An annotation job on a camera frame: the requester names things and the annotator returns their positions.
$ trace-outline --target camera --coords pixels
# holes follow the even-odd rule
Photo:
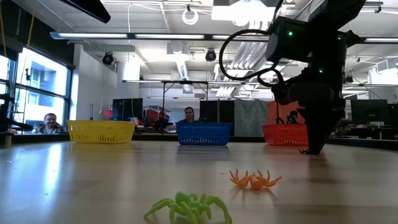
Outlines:
[[[105,56],[102,58],[102,62],[105,65],[112,65],[113,61],[114,61],[113,53],[112,52],[106,52]]]
[[[206,61],[214,62],[217,58],[216,52],[213,49],[209,49],[206,53]]]

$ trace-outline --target red basket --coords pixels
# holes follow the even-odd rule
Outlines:
[[[266,124],[262,133],[266,143],[272,146],[308,146],[305,124]]]
[[[112,118],[112,110],[105,110],[105,118]]]

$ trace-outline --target toy spider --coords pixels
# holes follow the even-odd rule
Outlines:
[[[177,192],[175,194],[175,202],[169,198],[165,198],[156,202],[149,212],[144,215],[144,218],[147,218],[149,215],[152,215],[163,207],[168,206],[170,208],[171,224],[175,224],[175,213],[188,216],[191,224],[198,224],[200,223],[200,217],[203,212],[206,212],[207,217],[211,219],[209,205],[213,203],[223,210],[225,223],[232,223],[231,215],[229,215],[225,203],[220,198],[212,195],[206,196],[203,194],[198,201],[198,196],[196,194],[188,195],[182,192]]]
[[[231,174],[231,177],[232,177],[230,180],[232,182],[234,182],[241,189],[245,188],[250,181],[250,185],[253,190],[261,190],[263,187],[274,186],[282,178],[282,177],[278,177],[275,180],[269,182],[270,174],[269,174],[268,170],[267,170],[267,178],[266,179],[262,176],[261,171],[259,171],[259,170],[257,170],[257,171],[260,175],[259,177],[256,177],[255,173],[253,173],[253,175],[249,175],[249,172],[246,171],[246,175],[241,180],[239,180],[239,177],[238,177],[238,170],[236,170],[235,176],[232,173],[232,171],[229,171],[229,173]]]

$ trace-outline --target plastic basket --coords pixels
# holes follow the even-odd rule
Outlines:
[[[266,143],[272,146],[308,146],[305,124],[266,124],[262,133]]]
[[[129,142],[135,127],[135,123],[125,121],[68,121],[70,140],[74,142]]]
[[[113,118],[112,110],[105,110],[105,118]]]
[[[231,123],[177,123],[181,145],[225,146],[231,134]]]

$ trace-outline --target blue basket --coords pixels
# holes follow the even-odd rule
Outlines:
[[[225,146],[231,134],[231,123],[177,123],[181,145]]]

